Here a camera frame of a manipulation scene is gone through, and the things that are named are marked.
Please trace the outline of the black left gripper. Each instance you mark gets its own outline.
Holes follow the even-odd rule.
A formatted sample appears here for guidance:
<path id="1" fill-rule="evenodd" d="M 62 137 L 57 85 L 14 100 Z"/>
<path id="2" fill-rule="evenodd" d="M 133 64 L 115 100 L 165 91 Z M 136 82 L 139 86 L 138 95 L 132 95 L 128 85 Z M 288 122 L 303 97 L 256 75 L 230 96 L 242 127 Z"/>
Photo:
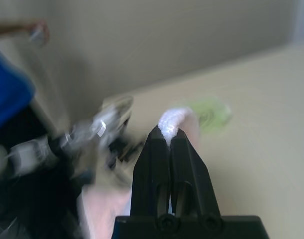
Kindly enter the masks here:
<path id="1" fill-rule="evenodd" d="M 106 166 L 109 169 L 115 169 L 117 162 L 128 163 L 142 148 L 141 140 L 136 141 L 126 133 L 133 101 L 132 96 L 125 96 L 102 106 L 108 121 L 102 143 L 108 150 Z"/>

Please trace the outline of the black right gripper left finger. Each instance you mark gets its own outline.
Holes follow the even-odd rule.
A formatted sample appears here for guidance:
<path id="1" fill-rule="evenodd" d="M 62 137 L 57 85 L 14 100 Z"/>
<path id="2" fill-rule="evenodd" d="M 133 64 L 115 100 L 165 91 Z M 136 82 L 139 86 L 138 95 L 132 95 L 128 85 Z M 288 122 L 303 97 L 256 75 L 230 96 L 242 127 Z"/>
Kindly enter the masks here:
<path id="1" fill-rule="evenodd" d="M 161 216 L 170 198 L 169 148 L 156 126 L 135 163 L 132 183 L 132 215 Z"/>

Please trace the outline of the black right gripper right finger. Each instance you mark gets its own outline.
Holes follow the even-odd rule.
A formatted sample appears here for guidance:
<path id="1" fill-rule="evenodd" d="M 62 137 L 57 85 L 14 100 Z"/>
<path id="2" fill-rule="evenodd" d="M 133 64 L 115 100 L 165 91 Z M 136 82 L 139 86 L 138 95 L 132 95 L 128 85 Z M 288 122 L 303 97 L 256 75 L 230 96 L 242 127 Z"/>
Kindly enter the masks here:
<path id="1" fill-rule="evenodd" d="M 177 216 L 221 215 L 208 169 L 182 130 L 171 140 L 170 170 Z"/>

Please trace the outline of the person hand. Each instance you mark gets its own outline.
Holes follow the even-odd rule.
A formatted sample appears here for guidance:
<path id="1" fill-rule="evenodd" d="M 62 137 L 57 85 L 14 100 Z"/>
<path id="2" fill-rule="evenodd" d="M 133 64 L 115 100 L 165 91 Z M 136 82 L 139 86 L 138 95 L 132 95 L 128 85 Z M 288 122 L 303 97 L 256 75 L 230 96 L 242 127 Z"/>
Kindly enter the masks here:
<path id="1" fill-rule="evenodd" d="M 47 23 L 43 20 L 32 23 L 29 28 L 29 42 L 37 45 L 44 46 L 49 42 L 50 31 Z"/>

